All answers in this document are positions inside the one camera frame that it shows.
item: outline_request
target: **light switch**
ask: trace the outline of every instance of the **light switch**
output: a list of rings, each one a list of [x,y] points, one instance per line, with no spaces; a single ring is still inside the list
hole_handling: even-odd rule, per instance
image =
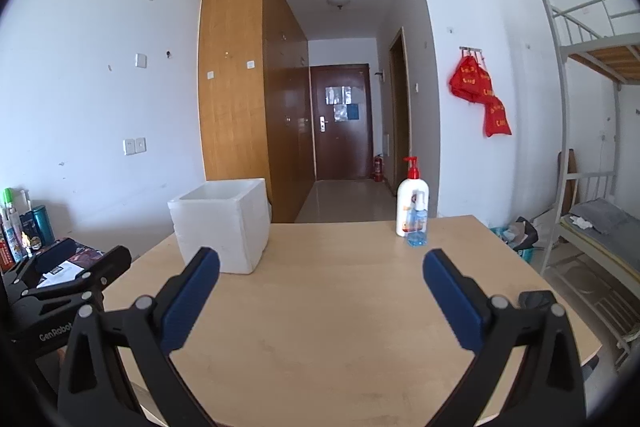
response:
[[[136,153],[136,141],[133,138],[126,138],[122,141],[125,156],[131,156]]]
[[[146,55],[142,53],[136,53],[136,67],[146,68]]]
[[[145,138],[136,138],[136,154],[139,152],[146,152]]]

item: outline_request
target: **mattress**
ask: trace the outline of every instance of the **mattress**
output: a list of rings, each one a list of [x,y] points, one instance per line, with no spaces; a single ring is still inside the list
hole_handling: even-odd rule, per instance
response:
[[[569,216],[564,216],[560,220],[560,225],[612,258],[640,280],[640,220],[628,214],[627,216],[628,219],[616,225],[608,234],[594,229],[583,230],[576,227]]]

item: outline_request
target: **door frame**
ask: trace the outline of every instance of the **door frame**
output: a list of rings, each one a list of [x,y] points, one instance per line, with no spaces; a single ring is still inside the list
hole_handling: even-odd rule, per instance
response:
[[[309,84],[311,87],[311,118],[312,129],[314,135],[314,163],[316,167],[316,180],[318,179],[318,151],[316,150],[316,104],[318,103],[318,94],[313,81],[314,70],[360,70],[365,68],[366,78],[364,83],[364,93],[367,104],[367,128],[369,132],[367,136],[367,151],[369,152],[369,158],[371,161],[370,168],[373,165],[373,119],[371,115],[371,80],[370,80],[370,66],[369,64],[331,64],[326,66],[310,66],[309,67]]]
[[[393,155],[393,159],[394,159],[394,165],[398,164],[398,158],[396,157],[398,155],[398,129],[397,129],[397,125],[396,125],[396,90],[394,89],[394,86],[396,85],[396,82],[398,81],[395,77],[394,77],[394,67],[393,64],[391,63],[391,49],[393,49],[393,47],[396,45],[396,42],[398,42],[398,39],[401,39],[402,42],[402,56],[404,57],[404,74],[406,76],[406,108],[407,108],[407,114],[409,117],[409,156],[412,156],[412,153],[414,151],[414,130],[412,128],[412,118],[411,118],[411,82],[409,81],[409,61],[407,60],[407,56],[406,56],[406,34],[404,32],[404,26],[400,26],[400,29],[398,30],[398,32],[396,33],[396,36],[392,39],[391,41],[391,45],[389,46],[388,49],[388,62],[389,62],[389,82],[390,82],[390,87],[391,87],[391,111],[392,111],[392,125],[393,125],[393,134],[394,134],[394,155]],[[399,182],[399,172],[396,172],[396,168],[394,167],[394,179],[393,179],[393,183],[391,184],[392,187],[398,187],[398,182]],[[392,192],[395,195],[396,190],[394,188],[392,188]]]

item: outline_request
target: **white foam box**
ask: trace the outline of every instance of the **white foam box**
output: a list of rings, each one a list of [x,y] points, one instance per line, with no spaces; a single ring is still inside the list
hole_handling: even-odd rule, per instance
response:
[[[251,273],[269,238],[269,203],[263,178],[218,180],[169,201],[185,264],[200,247],[220,256],[220,271]]]

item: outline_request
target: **wooden table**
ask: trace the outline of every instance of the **wooden table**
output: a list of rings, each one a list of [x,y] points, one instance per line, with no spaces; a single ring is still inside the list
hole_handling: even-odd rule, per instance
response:
[[[429,247],[488,295],[516,303],[524,290],[550,288],[474,217],[429,227]],[[426,250],[408,247],[392,222],[272,225],[255,272],[222,274],[172,360],[212,418],[234,427],[423,426],[472,359],[422,279]],[[107,309],[154,295],[183,267],[167,238],[108,288]],[[586,362],[600,342],[559,301]],[[499,411],[522,353],[483,417]],[[132,357],[124,360],[144,386]]]

